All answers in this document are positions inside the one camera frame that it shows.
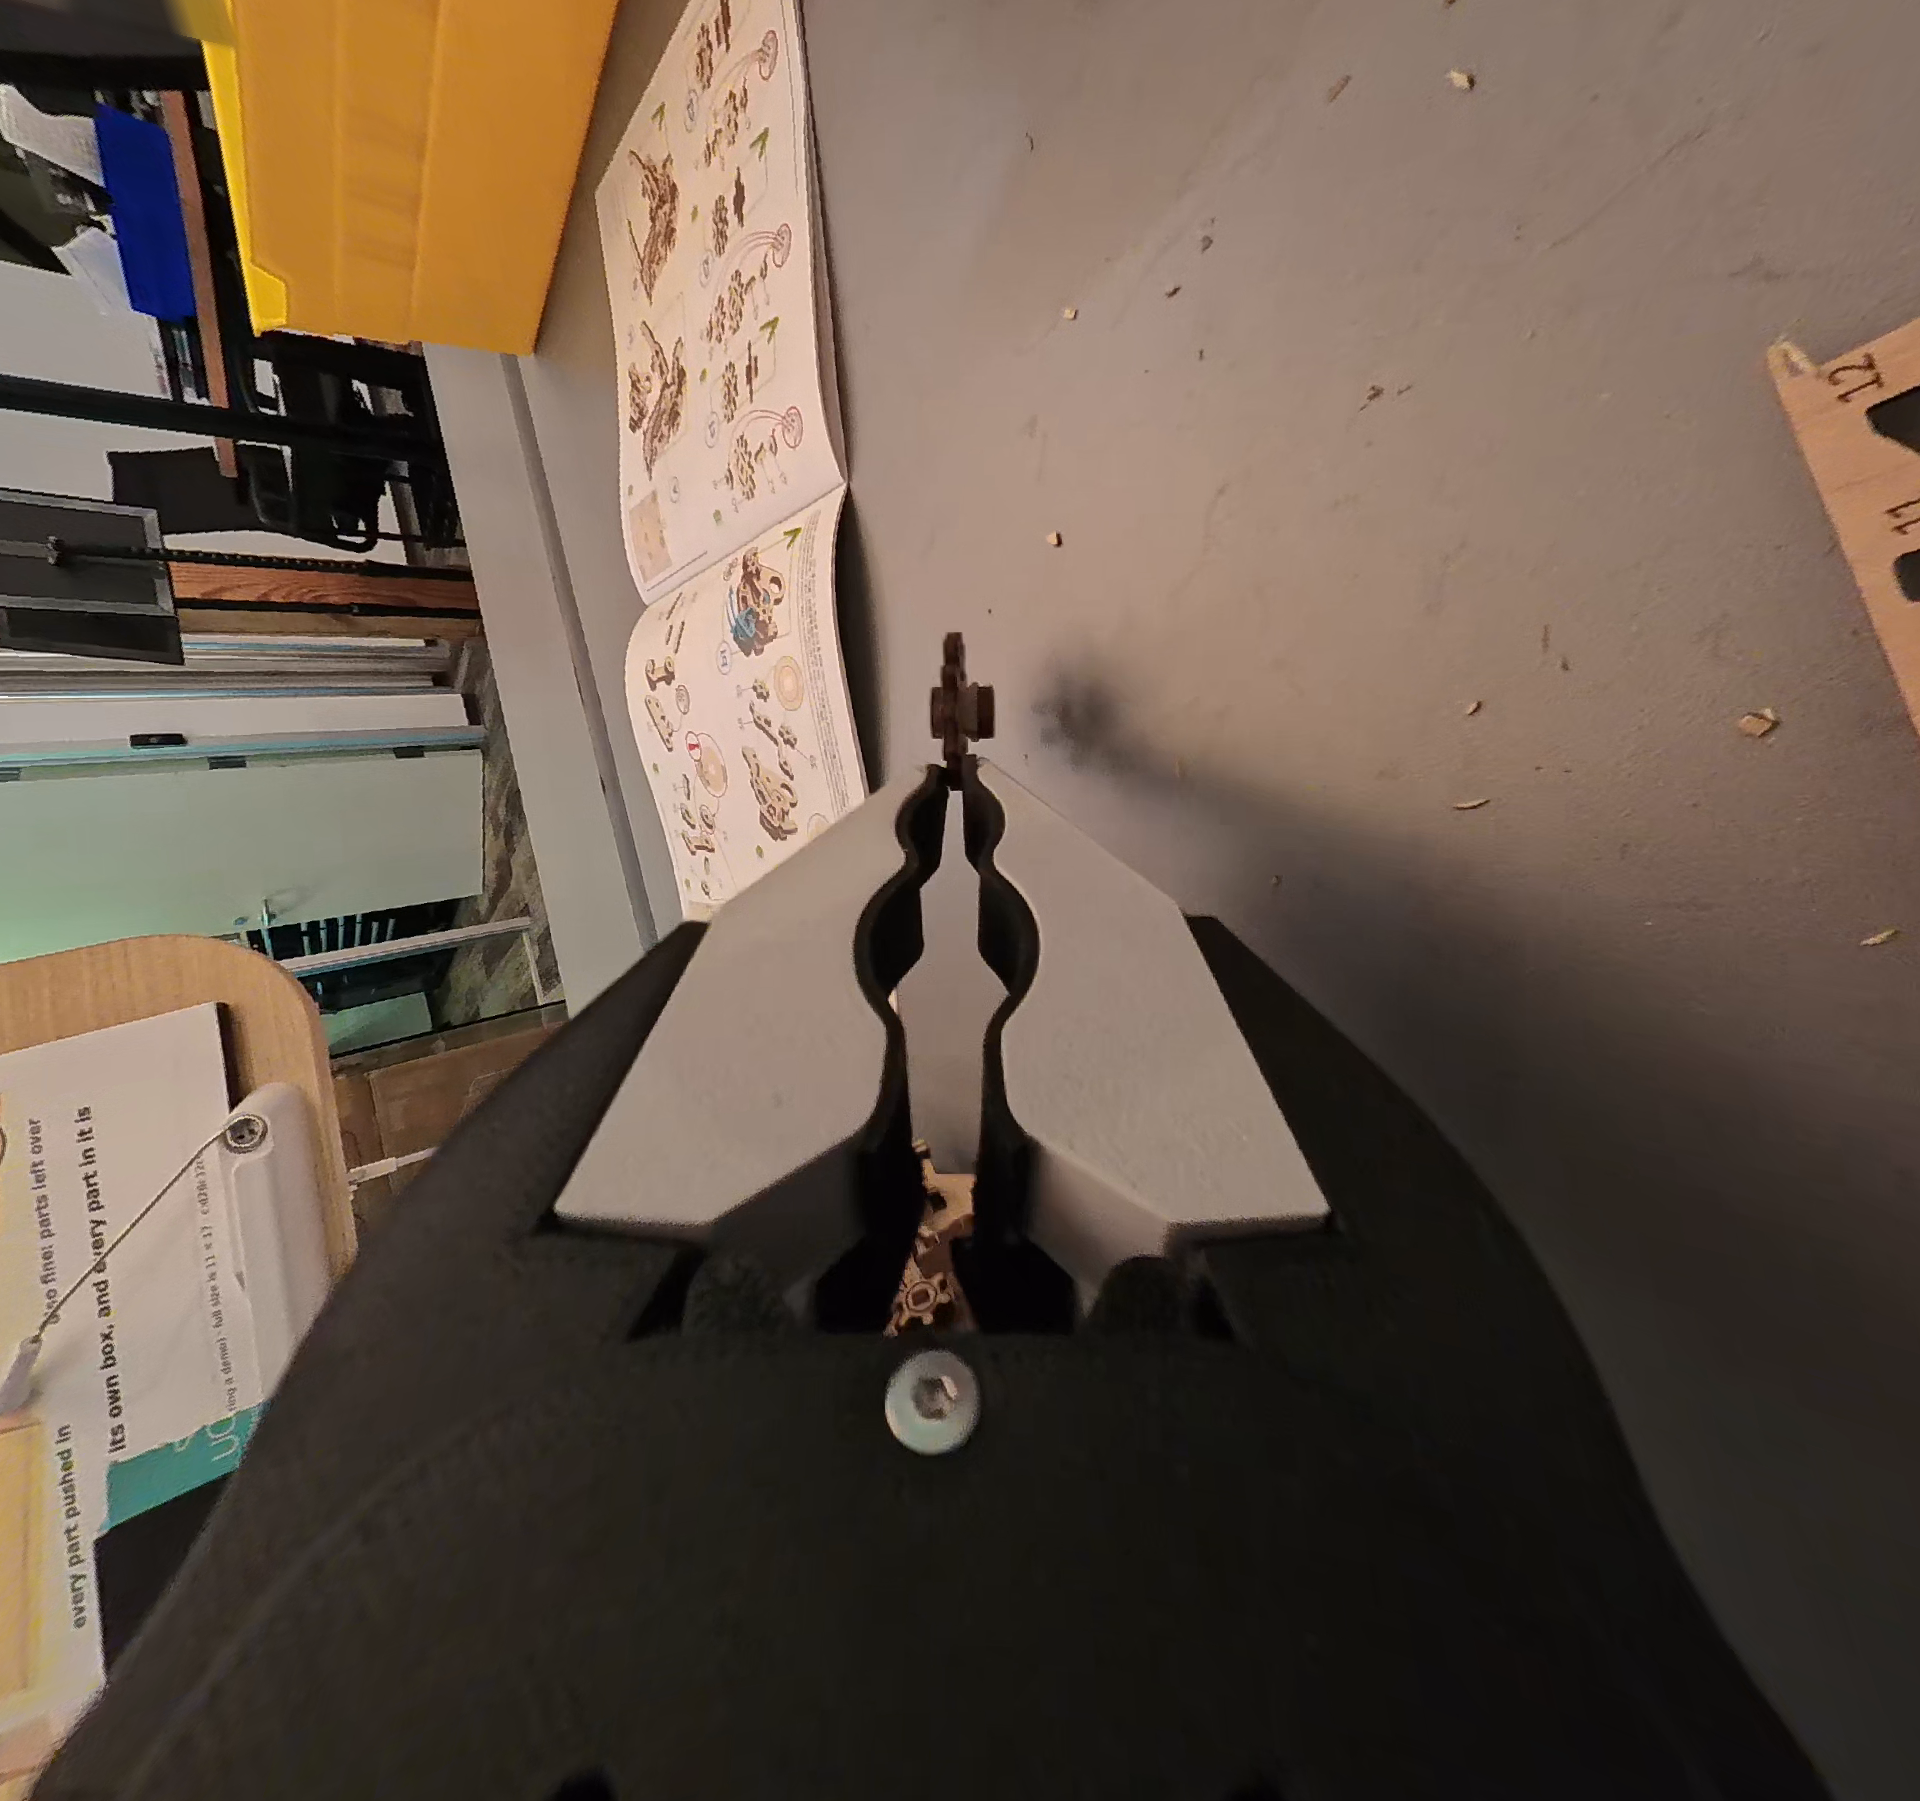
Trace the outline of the laser-cut wooden parts sheet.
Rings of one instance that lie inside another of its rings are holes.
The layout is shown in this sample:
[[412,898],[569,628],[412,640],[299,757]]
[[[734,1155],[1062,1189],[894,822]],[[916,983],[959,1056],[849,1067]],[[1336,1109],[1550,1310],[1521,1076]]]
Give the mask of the laser-cut wooden parts sheet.
[[1766,369],[1918,721],[1918,323],[1825,365],[1778,341]]

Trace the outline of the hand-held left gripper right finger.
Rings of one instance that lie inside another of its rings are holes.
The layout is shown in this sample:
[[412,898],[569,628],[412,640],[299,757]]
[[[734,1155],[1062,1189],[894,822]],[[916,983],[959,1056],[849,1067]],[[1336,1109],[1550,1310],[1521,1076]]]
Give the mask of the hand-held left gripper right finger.
[[1183,909],[992,763],[962,772],[980,1050],[971,1237],[986,1334],[1067,1334],[1126,1261],[1316,1234],[1331,1202]]

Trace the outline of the small thick wooden gear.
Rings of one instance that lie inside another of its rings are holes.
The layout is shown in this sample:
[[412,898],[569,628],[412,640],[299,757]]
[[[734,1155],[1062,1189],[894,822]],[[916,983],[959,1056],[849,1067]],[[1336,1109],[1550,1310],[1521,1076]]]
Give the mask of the small thick wooden gear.
[[952,786],[962,785],[971,752],[995,737],[995,690],[970,678],[970,646],[956,628],[941,637],[940,681],[931,690],[931,737]]

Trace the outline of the brown cardboard box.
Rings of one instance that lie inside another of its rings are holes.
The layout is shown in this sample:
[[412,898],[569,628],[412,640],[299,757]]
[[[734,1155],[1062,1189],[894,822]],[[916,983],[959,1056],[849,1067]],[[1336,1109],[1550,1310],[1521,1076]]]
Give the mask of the brown cardboard box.
[[330,1079],[354,1223],[372,1229],[451,1129],[566,1021],[566,1006],[536,1006],[338,1056]]

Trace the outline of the grey wall-mounted box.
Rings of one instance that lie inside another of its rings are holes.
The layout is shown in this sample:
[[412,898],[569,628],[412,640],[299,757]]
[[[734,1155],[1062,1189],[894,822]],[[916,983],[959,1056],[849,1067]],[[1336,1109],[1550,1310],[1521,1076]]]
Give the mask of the grey wall-mounted box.
[[184,664],[159,517],[4,490],[4,651]]

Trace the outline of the open instruction booklet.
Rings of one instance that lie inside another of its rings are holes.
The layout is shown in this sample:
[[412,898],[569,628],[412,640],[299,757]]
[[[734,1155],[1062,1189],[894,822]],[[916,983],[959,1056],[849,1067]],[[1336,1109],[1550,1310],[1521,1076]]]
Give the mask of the open instruction booklet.
[[688,0],[596,220],[640,600],[630,719],[675,907],[707,921],[867,792],[798,0]]

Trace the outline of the blue storage bin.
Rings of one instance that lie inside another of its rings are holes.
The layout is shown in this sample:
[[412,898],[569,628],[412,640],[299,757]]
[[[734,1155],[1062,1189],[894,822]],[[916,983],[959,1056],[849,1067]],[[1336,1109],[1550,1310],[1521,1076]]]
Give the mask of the blue storage bin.
[[135,314],[192,323],[198,292],[169,133],[128,111],[95,104],[102,186]]

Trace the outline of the black office chair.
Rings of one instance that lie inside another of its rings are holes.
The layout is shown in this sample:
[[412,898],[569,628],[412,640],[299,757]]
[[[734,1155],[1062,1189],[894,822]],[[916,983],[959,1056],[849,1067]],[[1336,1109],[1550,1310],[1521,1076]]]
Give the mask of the black office chair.
[[421,354],[299,332],[263,332],[254,354],[274,372],[284,417],[366,433],[412,423],[435,445],[433,453],[376,463],[330,447],[236,441],[226,472],[217,445],[111,450],[117,503],[153,511],[168,536],[268,530],[372,555],[381,542],[378,508],[405,484],[414,502],[408,536],[435,551],[458,542],[458,508]]

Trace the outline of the instruction sign board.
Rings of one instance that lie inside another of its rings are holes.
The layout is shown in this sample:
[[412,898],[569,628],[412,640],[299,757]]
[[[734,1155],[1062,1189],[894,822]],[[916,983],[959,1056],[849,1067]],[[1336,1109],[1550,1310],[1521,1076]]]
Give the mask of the instruction sign board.
[[293,973],[204,937],[4,967],[7,1797],[32,1788],[132,1653],[236,1477],[98,1538],[107,1460],[268,1410],[217,1149],[271,1082],[318,1123],[338,1286],[354,1255],[348,1168],[323,1021]]

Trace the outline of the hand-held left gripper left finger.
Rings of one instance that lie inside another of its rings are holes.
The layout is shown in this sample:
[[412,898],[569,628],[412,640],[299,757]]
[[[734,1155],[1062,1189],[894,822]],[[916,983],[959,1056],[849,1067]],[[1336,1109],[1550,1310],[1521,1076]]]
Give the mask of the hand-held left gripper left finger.
[[698,930],[555,1213],[758,1261],[825,1329],[880,1329],[924,1213],[898,991],[949,778],[867,797]]

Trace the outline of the yellow plastic bin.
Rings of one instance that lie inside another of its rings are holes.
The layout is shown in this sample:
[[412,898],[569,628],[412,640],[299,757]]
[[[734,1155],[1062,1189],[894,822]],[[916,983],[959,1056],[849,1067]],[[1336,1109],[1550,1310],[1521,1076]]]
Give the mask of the yellow plastic bin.
[[226,0],[257,332],[529,354],[619,0]]

